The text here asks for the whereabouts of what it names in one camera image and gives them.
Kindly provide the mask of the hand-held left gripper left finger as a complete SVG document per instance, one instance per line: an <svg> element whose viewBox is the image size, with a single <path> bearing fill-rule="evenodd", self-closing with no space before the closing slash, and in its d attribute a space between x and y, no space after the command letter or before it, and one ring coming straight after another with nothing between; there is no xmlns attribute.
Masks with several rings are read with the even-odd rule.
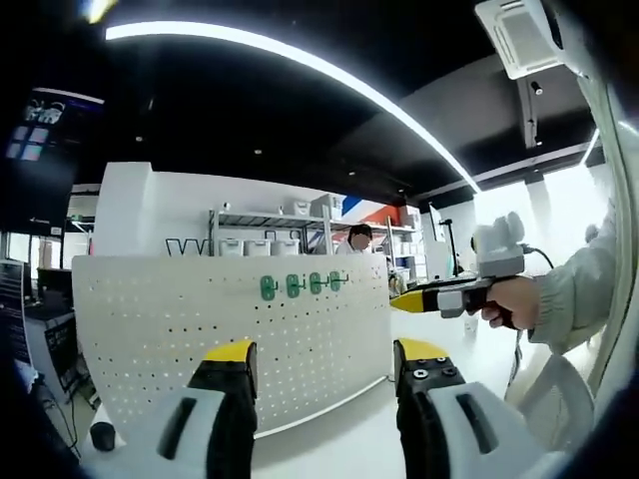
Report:
<svg viewBox="0 0 639 479"><path fill-rule="evenodd" d="M249 478L255 434L257 344L209 350L186 386L142 416L124 444L85 466L90 478Z"/></svg>

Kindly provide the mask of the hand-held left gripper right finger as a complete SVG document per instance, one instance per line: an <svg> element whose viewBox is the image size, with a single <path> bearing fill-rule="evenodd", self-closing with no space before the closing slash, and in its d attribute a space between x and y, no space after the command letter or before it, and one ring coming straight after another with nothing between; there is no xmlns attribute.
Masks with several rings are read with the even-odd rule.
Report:
<svg viewBox="0 0 639 479"><path fill-rule="evenodd" d="M393 356L407 478L553 478L567 462L541 446L513 407L465 381L445 350L399 338Z"/></svg>

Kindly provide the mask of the person's right hand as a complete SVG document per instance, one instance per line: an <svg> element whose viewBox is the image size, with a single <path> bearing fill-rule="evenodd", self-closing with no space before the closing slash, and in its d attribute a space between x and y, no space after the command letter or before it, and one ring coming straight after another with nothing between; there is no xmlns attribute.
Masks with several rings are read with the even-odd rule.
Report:
<svg viewBox="0 0 639 479"><path fill-rule="evenodd" d="M486 300L481 316L491 327L519 330L534 327L539 313L540 292L533 279L517 276L496 282L487 291Z"/></svg>

